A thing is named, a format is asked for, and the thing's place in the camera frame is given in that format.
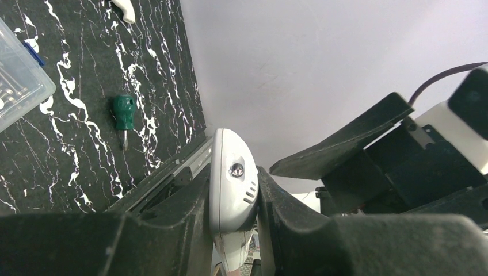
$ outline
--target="stubby screwdriver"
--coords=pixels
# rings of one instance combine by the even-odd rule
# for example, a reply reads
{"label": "stubby screwdriver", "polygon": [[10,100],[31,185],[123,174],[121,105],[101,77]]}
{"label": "stubby screwdriver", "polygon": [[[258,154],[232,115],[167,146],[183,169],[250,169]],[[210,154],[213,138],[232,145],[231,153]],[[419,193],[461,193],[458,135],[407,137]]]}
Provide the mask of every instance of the stubby screwdriver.
{"label": "stubby screwdriver", "polygon": [[113,114],[117,121],[115,128],[124,131],[123,150],[127,150],[127,130],[134,129],[134,98],[129,95],[116,96],[113,100]]}

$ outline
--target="black marble surface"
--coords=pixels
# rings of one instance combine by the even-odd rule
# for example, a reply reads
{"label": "black marble surface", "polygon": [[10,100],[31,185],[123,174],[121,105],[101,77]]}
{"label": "black marble surface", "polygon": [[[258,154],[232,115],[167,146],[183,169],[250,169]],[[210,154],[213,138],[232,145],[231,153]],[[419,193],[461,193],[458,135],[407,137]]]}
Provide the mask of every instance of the black marble surface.
{"label": "black marble surface", "polygon": [[[178,1],[132,0],[136,23],[108,0],[0,0],[56,84],[0,133],[0,212],[100,212],[205,129]],[[129,151],[110,100],[137,102]]]}

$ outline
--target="white plastic object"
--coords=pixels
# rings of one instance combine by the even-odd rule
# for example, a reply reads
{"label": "white plastic object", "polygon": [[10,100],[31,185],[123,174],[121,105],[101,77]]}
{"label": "white plastic object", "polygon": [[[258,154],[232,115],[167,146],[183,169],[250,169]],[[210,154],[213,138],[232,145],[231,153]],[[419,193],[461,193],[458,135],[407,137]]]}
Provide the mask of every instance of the white plastic object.
{"label": "white plastic object", "polygon": [[257,215],[257,174],[246,143],[230,129],[217,129],[212,147],[209,218],[226,271],[239,269],[247,258]]}
{"label": "white plastic object", "polygon": [[0,18],[0,132],[55,90],[49,76]]}
{"label": "white plastic object", "polygon": [[488,174],[488,141],[477,134],[447,105],[438,103],[415,122],[420,126],[431,125],[449,141],[480,173]]}
{"label": "white plastic object", "polygon": [[136,22],[136,14],[131,0],[112,0],[112,2],[124,13],[124,22],[129,24]]}

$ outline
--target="screw head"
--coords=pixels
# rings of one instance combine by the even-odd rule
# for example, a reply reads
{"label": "screw head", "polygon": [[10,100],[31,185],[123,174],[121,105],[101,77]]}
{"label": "screw head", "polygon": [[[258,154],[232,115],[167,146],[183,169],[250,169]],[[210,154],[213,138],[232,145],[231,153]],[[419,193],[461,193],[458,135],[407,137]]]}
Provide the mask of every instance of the screw head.
{"label": "screw head", "polygon": [[229,173],[233,177],[241,177],[244,174],[244,166],[239,163],[235,163],[230,167]]}

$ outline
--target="green screwdriver handle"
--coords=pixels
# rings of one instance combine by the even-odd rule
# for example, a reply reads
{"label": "green screwdriver handle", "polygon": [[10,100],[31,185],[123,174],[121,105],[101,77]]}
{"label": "green screwdriver handle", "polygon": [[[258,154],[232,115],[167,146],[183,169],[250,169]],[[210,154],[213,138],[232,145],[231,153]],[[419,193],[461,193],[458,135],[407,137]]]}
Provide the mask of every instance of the green screwdriver handle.
{"label": "green screwdriver handle", "polygon": [[136,105],[134,98],[129,95],[116,96],[113,100],[113,112],[118,130],[134,129],[134,111]]}

